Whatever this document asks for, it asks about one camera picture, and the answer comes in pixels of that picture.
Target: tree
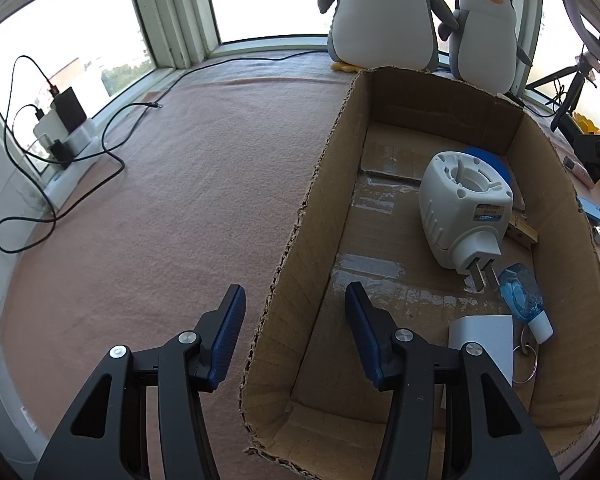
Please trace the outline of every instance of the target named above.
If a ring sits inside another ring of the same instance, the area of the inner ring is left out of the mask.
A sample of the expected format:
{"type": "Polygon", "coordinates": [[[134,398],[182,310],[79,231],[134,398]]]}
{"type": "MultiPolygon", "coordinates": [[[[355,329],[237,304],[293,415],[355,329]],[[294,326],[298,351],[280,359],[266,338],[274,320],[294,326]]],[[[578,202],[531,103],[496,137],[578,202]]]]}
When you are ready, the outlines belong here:
{"type": "Polygon", "coordinates": [[[104,88],[107,89],[107,93],[113,96],[140,79],[153,67],[152,61],[147,59],[134,67],[125,64],[113,67],[110,70],[103,70],[100,78],[102,79],[104,88]]]}

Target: blue spray bottle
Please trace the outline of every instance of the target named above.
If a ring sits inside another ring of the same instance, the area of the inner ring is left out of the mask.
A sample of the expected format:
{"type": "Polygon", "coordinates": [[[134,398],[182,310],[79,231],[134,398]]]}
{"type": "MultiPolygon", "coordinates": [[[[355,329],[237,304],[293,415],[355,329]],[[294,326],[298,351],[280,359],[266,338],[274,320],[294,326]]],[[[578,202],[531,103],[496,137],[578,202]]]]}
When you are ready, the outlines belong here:
{"type": "Polygon", "coordinates": [[[538,344],[549,339],[554,329],[544,311],[533,272],[523,264],[513,264],[500,273],[498,281],[502,299],[518,319],[528,324],[538,344]]]}

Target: penguin plush toy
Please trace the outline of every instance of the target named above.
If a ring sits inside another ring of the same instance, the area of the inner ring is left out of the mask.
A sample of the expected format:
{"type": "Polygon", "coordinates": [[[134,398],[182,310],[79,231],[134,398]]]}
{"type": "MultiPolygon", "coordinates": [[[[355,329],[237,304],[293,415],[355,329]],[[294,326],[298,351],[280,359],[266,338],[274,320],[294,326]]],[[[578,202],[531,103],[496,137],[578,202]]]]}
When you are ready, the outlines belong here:
{"type": "MultiPolygon", "coordinates": [[[[318,0],[321,13],[335,0],[318,0]]],[[[328,37],[336,62],[412,70],[438,67],[438,42],[431,11],[449,27],[458,22],[444,0],[338,0],[328,37]]]]}
{"type": "Polygon", "coordinates": [[[516,58],[531,60],[516,40],[516,11],[509,0],[456,0],[458,28],[440,23],[442,41],[449,36],[449,65],[456,79],[490,93],[509,91],[516,58]]]}

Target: white electric plug device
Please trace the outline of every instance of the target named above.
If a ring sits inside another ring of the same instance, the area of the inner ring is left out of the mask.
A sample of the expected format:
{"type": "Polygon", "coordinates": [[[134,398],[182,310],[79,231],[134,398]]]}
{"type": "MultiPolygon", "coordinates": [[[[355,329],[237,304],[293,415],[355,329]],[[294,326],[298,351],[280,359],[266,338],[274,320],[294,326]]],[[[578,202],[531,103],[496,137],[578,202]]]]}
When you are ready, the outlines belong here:
{"type": "Polygon", "coordinates": [[[472,155],[435,155],[422,177],[420,218],[440,266],[470,274],[478,291],[486,277],[498,281],[492,264],[509,224],[513,193],[489,164],[472,155]]]}

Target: pink fabric surface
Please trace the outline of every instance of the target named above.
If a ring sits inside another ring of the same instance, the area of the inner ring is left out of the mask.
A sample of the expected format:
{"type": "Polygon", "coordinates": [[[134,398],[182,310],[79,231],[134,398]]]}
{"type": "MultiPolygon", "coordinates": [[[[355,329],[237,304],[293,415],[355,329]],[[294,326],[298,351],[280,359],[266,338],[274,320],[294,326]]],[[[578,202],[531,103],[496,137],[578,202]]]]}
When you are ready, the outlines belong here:
{"type": "MultiPolygon", "coordinates": [[[[240,283],[247,311],[228,377],[202,394],[211,446],[224,480],[293,477],[243,453],[237,390],[274,270],[352,79],[329,66],[320,53],[237,61],[183,79],[118,150],[125,172],[22,256],[0,342],[46,436],[109,348],[160,346],[240,283]]],[[[99,161],[74,196],[117,166],[99,161]]],[[[155,465],[155,416],[148,427],[155,465]]],[[[161,477],[154,469],[152,478],[161,477]]]]}

